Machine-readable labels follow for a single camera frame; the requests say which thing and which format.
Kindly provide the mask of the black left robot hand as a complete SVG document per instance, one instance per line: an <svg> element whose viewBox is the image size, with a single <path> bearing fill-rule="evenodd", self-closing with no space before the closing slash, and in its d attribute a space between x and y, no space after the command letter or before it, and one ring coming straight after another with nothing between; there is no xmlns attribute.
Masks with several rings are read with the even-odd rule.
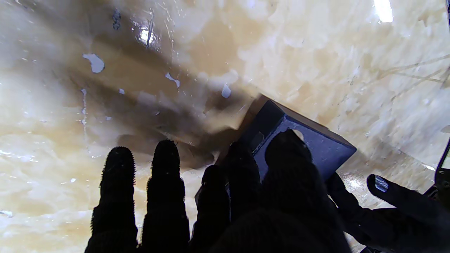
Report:
<svg viewBox="0 0 450 253"><path fill-rule="evenodd" d="M375 174L366 182L370 193L392 208L362 208L337 173L325 183L344 232L387 253L449 252L449 211L441 203Z"/></svg>

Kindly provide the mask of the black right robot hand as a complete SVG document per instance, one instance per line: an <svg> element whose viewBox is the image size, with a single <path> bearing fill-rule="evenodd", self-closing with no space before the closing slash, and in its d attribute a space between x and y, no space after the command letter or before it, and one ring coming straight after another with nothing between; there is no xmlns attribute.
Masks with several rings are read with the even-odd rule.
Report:
<svg viewBox="0 0 450 253"><path fill-rule="evenodd" d="M160 141L147 183L142 241L135 224L135 162L122 146L108 154L86 253L349 253L342 224L311 153L297 134L278 133L268 171L234 142L221 165L204 171L190 234L176 144Z"/></svg>

